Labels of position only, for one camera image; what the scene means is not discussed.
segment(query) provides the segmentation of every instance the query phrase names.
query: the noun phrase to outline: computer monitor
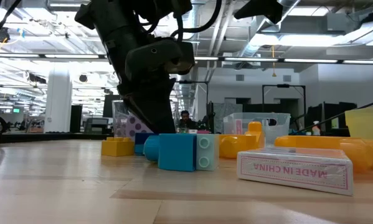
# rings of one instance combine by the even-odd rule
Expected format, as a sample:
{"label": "computer monitor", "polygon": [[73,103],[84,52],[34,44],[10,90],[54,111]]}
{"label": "computer monitor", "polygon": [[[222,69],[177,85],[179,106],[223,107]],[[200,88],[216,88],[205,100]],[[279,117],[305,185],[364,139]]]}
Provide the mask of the computer monitor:
{"label": "computer monitor", "polygon": [[104,118],[113,118],[113,100],[120,100],[120,95],[106,95],[105,104],[103,105],[103,117]]}

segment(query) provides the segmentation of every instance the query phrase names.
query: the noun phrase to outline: clear plastic container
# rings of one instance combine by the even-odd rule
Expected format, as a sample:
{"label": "clear plastic container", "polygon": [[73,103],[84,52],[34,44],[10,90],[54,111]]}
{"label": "clear plastic container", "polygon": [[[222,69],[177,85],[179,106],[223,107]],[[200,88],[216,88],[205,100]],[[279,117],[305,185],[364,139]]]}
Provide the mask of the clear plastic container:
{"label": "clear plastic container", "polygon": [[128,121],[129,114],[125,108],[122,100],[113,100],[113,132],[114,137],[126,137],[126,123]]}
{"label": "clear plastic container", "polygon": [[245,134],[251,121],[262,123],[265,144],[273,145],[275,139],[288,135],[290,114],[286,113],[233,113],[224,117],[224,134]]}

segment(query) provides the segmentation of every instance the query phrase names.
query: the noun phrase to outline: desk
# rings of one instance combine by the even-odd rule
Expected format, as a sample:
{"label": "desk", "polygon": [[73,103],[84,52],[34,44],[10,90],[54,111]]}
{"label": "desk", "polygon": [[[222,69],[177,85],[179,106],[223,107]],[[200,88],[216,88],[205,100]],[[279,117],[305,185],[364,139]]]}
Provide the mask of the desk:
{"label": "desk", "polygon": [[160,170],[144,157],[101,157],[101,141],[2,144],[0,223],[373,223],[373,172],[355,196]]}

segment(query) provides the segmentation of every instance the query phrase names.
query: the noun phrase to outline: bottle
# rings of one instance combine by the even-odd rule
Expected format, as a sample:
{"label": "bottle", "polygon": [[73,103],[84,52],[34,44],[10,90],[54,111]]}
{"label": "bottle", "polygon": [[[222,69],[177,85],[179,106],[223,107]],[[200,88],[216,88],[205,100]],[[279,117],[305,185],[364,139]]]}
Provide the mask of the bottle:
{"label": "bottle", "polygon": [[317,125],[313,126],[313,128],[312,128],[312,134],[313,134],[314,136],[320,136],[320,135],[321,135],[321,130],[318,128]]}

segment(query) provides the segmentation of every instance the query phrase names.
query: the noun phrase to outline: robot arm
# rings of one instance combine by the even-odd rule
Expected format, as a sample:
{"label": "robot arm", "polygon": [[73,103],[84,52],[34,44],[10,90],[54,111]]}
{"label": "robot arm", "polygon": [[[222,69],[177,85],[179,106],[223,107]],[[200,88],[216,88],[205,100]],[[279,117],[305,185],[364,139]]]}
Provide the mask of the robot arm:
{"label": "robot arm", "polygon": [[175,11],[182,25],[182,14],[191,9],[190,0],[92,0],[75,16],[77,22],[97,30],[120,81],[118,92],[155,133],[175,132],[169,100],[175,79],[169,73],[189,73],[194,54],[192,44],[182,42],[182,32],[177,41],[155,38],[143,29],[138,15],[154,27]]}

